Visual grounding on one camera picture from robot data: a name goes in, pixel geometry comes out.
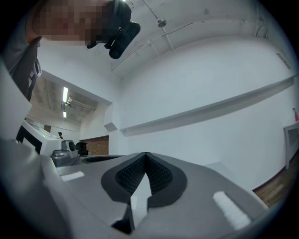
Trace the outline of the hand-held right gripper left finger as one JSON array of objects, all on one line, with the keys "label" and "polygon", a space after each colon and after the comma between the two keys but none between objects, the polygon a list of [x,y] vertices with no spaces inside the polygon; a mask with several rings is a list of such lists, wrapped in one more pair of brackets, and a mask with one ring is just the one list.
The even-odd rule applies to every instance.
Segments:
[{"label": "hand-held right gripper left finger", "polygon": [[74,239],[145,239],[135,229],[131,196],[144,176],[145,153],[59,167],[59,189]]}]

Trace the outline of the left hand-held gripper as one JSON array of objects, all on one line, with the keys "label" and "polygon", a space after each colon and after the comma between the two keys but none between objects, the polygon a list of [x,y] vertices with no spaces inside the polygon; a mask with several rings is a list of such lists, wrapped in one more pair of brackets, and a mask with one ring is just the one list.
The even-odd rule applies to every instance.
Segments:
[{"label": "left hand-held gripper", "polygon": [[[74,165],[79,158],[72,140],[63,140],[27,121],[23,121],[16,140],[40,155],[51,157],[56,167]],[[80,159],[82,163],[89,164],[119,157],[122,155],[89,155],[81,156]]]}]

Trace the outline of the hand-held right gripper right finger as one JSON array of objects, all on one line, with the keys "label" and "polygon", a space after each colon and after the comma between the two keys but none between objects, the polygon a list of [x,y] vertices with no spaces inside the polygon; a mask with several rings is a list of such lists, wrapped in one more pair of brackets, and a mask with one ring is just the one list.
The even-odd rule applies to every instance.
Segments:
[{"label": "hand-held right gripper right finger", "polygon": [[147,160],[168,169],[171,180],[151,198],[137,228],[140,239],[253,239],[265,226],[265,204],[218,172],[165,155]]}]

